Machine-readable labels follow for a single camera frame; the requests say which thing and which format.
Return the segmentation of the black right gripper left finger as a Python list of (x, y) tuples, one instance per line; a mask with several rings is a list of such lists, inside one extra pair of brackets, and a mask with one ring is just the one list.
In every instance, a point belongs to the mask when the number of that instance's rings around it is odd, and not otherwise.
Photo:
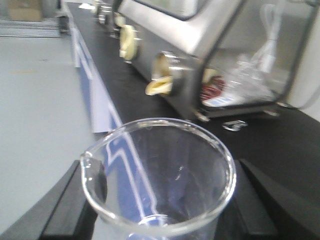
[(2, 240), (90, 240), (97, 213), (88, 203), (75, 160), (62, 178), (22, 217), (7, 228)]

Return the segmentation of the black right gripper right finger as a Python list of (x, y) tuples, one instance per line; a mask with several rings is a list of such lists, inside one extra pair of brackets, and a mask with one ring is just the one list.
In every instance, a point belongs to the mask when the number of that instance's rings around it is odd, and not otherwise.
[(318, 240), (320, 207), (248, 161), (235, 161), (237, 184), (219, 217), (216, 240)]

